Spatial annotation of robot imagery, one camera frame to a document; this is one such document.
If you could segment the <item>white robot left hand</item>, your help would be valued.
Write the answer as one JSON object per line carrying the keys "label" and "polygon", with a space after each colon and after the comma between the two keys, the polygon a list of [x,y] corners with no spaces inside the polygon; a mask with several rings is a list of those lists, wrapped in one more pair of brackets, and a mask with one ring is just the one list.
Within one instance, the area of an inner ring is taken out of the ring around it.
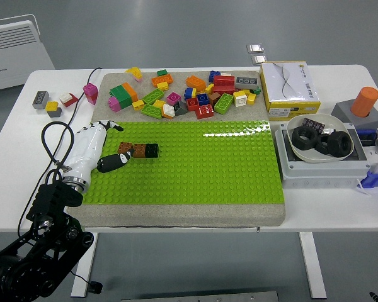
{"label": "white robot left hand", "polygon": [[74,144],[65,165],[69,168],[63,173],[64,181],[77,180],[88,185],[91,182],[91,171],[97,169],[101,173],[111,172],[123,167],[134,154],[129,148],[121,154],[102,157],[107,130],[123,131],[123,128],[110,120],[100,120],[79,130],[74,136]]}

